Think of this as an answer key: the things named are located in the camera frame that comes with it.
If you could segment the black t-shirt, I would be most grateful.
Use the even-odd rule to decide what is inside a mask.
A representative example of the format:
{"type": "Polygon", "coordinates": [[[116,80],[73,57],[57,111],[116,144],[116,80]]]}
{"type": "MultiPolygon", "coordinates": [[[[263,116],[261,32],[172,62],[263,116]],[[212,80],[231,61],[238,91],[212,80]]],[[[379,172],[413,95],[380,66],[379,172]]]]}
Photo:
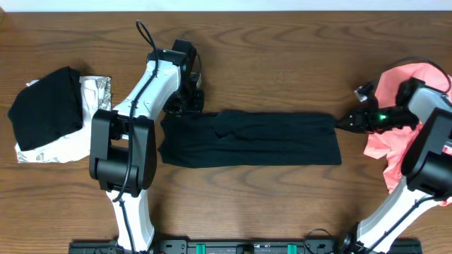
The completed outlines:
{"type": "Polygon", "coordinates": [[[319,113],[166,115],[159,147],[165,164],[186,168],[340,165],[336,120],[319,113]]]}

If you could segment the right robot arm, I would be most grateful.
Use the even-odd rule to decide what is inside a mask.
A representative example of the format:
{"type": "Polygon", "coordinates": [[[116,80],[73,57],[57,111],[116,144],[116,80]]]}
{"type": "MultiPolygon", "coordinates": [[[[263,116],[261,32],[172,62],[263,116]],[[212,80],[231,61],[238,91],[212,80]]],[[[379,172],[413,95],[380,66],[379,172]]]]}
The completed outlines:
{"type": "Polygon", "coordinates": [[[410,78],[400,84],[395,106],[350,111],[337,127],[353,133],[384,133],[423,125],[402,159],[402,178],[384,203],[359,222],[337,253],[389,253],[418,217],[451,197],[451,102],[445,92],[410,78]]]}

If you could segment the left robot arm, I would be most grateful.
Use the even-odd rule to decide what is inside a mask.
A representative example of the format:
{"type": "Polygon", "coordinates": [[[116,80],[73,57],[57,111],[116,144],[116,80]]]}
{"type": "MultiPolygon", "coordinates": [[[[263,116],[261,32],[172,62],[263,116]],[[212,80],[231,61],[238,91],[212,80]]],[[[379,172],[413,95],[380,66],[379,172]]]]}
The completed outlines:
{"type": "Polygon", "coordinates": [[[201,74],[192,71],[198,53],[191,42],[148,54],[146,69],[126,99],[99,109],[91,123],[89,174],[110,199],[119,237],[115,253],[149,253],[155,234],[148,189],[157,167],[155,122],[161,112],[201,112],[201,74]]]}

